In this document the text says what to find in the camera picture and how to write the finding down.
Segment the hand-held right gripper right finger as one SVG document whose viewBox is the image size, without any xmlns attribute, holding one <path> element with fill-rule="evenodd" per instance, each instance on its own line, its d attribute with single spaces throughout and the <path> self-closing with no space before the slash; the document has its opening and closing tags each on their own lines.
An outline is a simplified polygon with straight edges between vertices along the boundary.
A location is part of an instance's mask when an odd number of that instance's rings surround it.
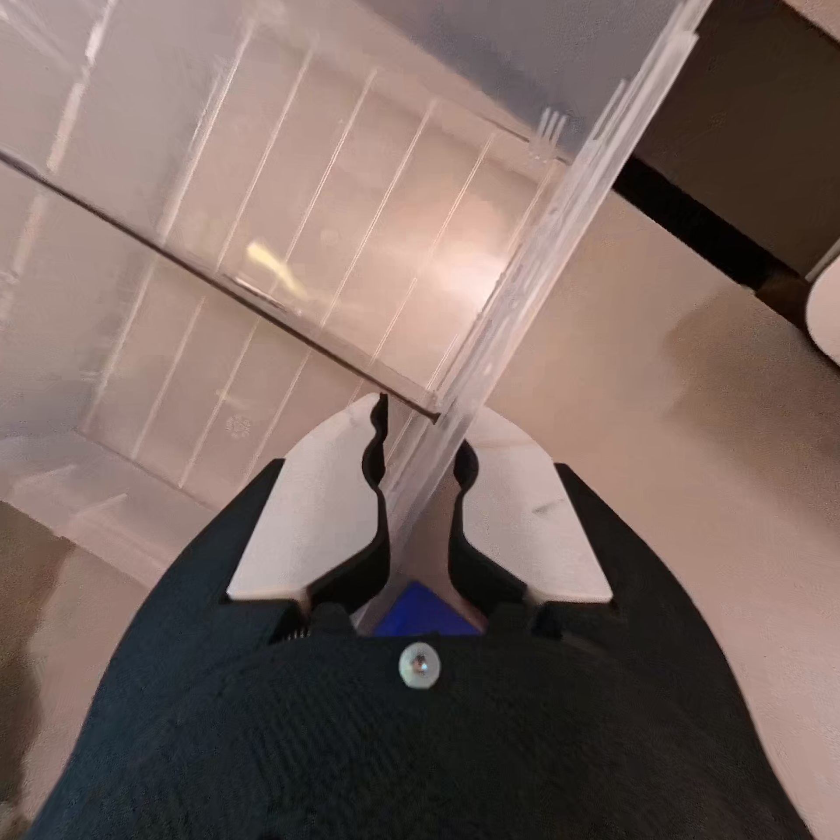
<svg viewBox="0 0 840 840">
<path fill-rule="evenodd" d="M 458 448 L 448 576 L 485 617 L 504 604 L 607 604 L 613 590 L 549 454 L 480 410 Z"/>
</svg>

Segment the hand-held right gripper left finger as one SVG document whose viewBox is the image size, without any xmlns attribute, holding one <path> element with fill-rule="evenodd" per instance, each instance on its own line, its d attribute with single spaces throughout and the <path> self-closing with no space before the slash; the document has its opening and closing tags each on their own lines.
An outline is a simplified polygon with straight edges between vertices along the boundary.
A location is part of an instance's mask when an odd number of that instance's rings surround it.
<svg viewBox="0 0 840 840">
<path fill-rule="evenodd" d="M 236 571 L 232 602 L 333 602 L 353 613 L 390 571 L 384 441 L 388 397 L 331 415 L 287 453 Z"/>
</svg>

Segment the blue plastic bin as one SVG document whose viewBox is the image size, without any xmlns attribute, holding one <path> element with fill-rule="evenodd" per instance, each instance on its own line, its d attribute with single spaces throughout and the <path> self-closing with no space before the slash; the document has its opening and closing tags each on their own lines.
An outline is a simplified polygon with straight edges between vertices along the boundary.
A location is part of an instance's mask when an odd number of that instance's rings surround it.
<svg viewBox="0 0 840 840">
<path fill-rule="evenodd" d="M 477 637 L 481 631 L 419 582 L 411 582 L 375 625 L 373 637 Z"/>
</svg>

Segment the wooden document stand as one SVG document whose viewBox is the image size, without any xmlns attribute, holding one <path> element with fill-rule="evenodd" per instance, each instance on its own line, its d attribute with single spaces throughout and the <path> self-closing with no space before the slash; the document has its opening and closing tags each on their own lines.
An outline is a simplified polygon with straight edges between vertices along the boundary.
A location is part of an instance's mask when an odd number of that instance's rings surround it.
<svg viewBox="0 0 840 840">
<path fill-rule="evenodd" d="M 839 241 L 807 276 L 805 330 L 815 347 L 839 366 Z"/>
</svg>

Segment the clear plastic bin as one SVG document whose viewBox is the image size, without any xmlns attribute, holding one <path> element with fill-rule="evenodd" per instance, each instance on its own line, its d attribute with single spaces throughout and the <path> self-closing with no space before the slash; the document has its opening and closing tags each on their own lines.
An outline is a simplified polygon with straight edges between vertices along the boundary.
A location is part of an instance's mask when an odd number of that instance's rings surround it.
<svg viewBox="0 0 840 840">
<path fill-rule="evenodd" d="M 398 542 L 710 2 L 2 1 L 2 499 L 146 585 L 392 393 Z"/>
</svg>

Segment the grey desk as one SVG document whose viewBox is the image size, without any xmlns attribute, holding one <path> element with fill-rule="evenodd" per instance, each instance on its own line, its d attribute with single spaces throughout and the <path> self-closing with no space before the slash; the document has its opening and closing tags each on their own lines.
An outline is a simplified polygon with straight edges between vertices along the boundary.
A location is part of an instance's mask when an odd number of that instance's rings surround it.
<svg viewBox="0 0 840 840">
<path fill-rule="evenodd" d="M 838 370 L 611 194 L 490 399 L 657 553 L 838 838 Z"/>
</svg>

